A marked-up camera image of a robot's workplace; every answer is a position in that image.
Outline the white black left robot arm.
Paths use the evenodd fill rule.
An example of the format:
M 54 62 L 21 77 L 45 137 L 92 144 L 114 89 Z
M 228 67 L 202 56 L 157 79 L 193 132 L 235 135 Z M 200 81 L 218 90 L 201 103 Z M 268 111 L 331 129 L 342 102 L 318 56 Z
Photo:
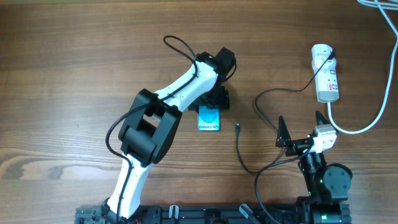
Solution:
M 122 160 L 114 192 L 101 206 L 109 223 L 127 223 L 135 216 L 150 170 L 168 153 L 185 110 L 220 112 L 230 107 L 223 83 L 237 69 L 234 52 L 223 47 L 216 55 L 183 56 L 190 68 L 163 89 L 142 89 L 106 133 L 106 147 Z

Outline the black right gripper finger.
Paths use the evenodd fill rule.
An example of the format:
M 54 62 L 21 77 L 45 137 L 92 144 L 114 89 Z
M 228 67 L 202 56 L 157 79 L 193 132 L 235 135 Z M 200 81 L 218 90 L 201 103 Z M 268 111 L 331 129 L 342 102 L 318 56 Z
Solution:
M 276 147 L 287 147 L 291 144 L 291 137 L 283 116 L 279 116 L 279 127 L 276 137 Z
M 330 124 L 320 111 L 315 112 L 315 117 L 318 125 Z

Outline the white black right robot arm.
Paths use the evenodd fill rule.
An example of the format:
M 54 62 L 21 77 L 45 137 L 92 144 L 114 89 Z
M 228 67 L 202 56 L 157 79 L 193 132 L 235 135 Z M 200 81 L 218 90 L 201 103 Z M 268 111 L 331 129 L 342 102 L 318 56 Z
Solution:
M 351 223 L 349 205 L 344 202 L 348 200 L 353 173 L 343 164 L 326 163 L 323 153 L 335 145 L 338 132 L 321 112 L 316 111 L 315 116 L 317 125 L 312 133 L 296 140 L 291 138 L 284 117 L 279 117 L 275 146 L 285 149 L 288 159 L 263 167 L 254 181 L 256 198 L 267 222 Z M 290 205 L 264 205 L 257 186 L 260 175 L 271 167 L 293 161 L 298 162 L 308 195 L 298 197 Z

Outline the Galaxy S25 smartphone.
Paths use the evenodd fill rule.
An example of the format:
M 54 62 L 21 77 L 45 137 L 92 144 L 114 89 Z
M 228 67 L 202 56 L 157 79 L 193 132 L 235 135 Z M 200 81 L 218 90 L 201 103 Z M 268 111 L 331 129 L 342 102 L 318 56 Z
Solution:
M 198 109 L 198 130 L 219 131 L 220 130 L 219 109 L 208 109 L 206 106 L 200 106 Z

